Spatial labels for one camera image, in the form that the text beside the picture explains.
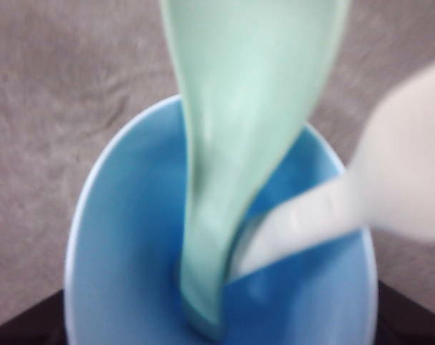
bowl rim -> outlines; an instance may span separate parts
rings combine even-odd
[[[101,154],[98,156],[96,162],[91,168],[88,177],[86,178],[83,189],[80,196],[78,197],[78,202],[75,208],[75,213],[73,215],[72,224],[70,226],[70,234],[68,237],[67,248],[65,251],[65,269],[64,269],[64,319],[65,319],[65,329],[68,336],[68,342],[70,345],[76,345],[76,325],[73,301],[74,301],[74,289],[73,289],[73,276],[75,267],[75,254],[79,235],[79,229],[83,214],[86,208],[86,202],[91,189],[95,183],[96,177],[99,174],[101,168],[105,165],[107,158],[114,150],[115,146],[122,140],[122,138],[130,132],[134,127],[143,121],[146,117],[152,115],[156,111],[180,102],[181,97],[179,94],[169,96],[161,101],[151,105],[144,111],[141,111],[134,118],[129,120],[109,141],[109,143],[102,150]],[[339,174],[345,171],[345,167],[340,160],[337,153],[332,149],[330,144],[324,139],[324,137],[310,124],[306,124],[305,128],[311,133],[313,138],[319,142],[321,147],[324,149],[326,155],[331,160],[335,168],[338,169]],[[377,298],[378,298],[378,283],[377,283],[377,265],[375,261],[374,246],[372,243],[372,237],[370,235],[370,230],[368,227],[363,226],[362,230],[362,240],[365,249],[365,261],[367,266],[367,288],[369,290],[369,305],[368,310],[370,311],[369,318],[367,319],[366,325],[366,335],[365,335],[365,345],[372,345],[375,336],[375,325],[377,322]]]

spoon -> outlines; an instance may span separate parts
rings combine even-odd
[[[349,0],[161,5],[186,119],[183,310],[196,330],[221,339],[238,225],[315,106]]]
[[[244,225],[229,279],[365,224],[435,242],[435,64],[377,106],[345,174]]]

floor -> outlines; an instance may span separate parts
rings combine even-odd
[[[346,162],[382,95],[435,60],[435,0],[355,0],[311,118]],[[108,140],[177,92],[156,0],[0,0],[0,323],[60,289]],[[380,279],[435,312],[435,245],[374,231]]]

spoon handle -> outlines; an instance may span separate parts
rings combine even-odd
[[[346,172],[252,218],[242,226],[229,281],[352,232],[364,223],[360,209]]]

mint green spoon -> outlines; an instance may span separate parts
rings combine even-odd
[[[221,339],[238,224],[315,106],[349,1],[161,4],[188,139],[180,291],[189,321]]]

